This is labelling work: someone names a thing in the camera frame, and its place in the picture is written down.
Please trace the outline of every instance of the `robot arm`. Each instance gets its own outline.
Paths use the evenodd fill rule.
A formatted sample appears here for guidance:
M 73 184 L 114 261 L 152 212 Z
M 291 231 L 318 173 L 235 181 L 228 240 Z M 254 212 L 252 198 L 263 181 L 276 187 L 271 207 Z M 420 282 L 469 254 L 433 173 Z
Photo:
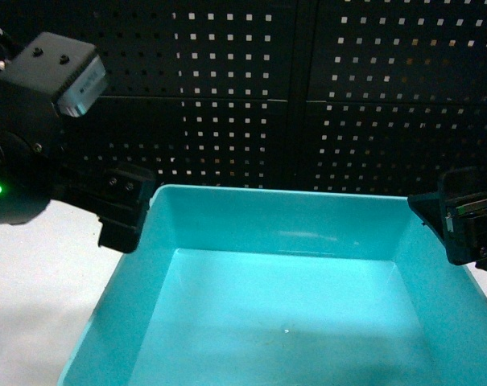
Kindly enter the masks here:
M 120 163 L 88 175 L 64 162 L 63 116 L 84 119 L 106 85 L 93 45 L 50 33 L 0 72 L 0 224 L 25 224 L 58 199 L 99 215 L 99 245 L 135 250 L 154 174 Z

